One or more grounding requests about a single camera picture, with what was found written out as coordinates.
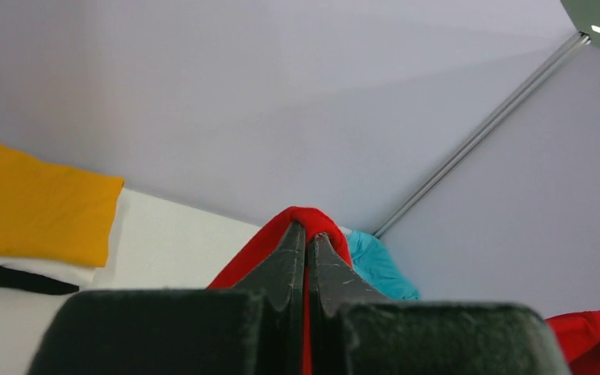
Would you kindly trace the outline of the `red t-shirt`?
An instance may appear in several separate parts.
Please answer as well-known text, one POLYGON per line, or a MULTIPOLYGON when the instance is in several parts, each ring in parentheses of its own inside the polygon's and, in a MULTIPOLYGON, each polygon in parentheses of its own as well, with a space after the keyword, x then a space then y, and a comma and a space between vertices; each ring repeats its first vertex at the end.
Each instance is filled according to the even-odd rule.
POLYGON ((264 359, 280 360, 293 374, 314 374, 309 277, 315 267, 311 247, 328 244, 337 267, 353 270, 345 235, 325 213, 309 207, 288 207, 275 215, 246 243, 209 284, 210 290, 253 291, 265 298, 263 322, 271 343, 264 359))

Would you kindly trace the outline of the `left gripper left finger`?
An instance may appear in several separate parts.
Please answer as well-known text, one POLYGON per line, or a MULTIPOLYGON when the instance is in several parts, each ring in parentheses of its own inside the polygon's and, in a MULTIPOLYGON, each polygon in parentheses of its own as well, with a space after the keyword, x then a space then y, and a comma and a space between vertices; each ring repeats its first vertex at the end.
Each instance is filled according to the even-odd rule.
POLYGON ((305 230, 231 288, 85 291, 56 313, 31 374, 300 374, 305 230))

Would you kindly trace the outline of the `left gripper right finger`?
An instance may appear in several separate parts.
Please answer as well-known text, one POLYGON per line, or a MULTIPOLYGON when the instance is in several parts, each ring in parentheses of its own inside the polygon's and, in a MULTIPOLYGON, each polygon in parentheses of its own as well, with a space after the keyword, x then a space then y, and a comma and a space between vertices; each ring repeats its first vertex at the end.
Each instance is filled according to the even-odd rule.
POLYGON ((315 374, 567 374, 544 320, 501 302, 386 298, 335 252, 326 235, 307 248, 315 374))

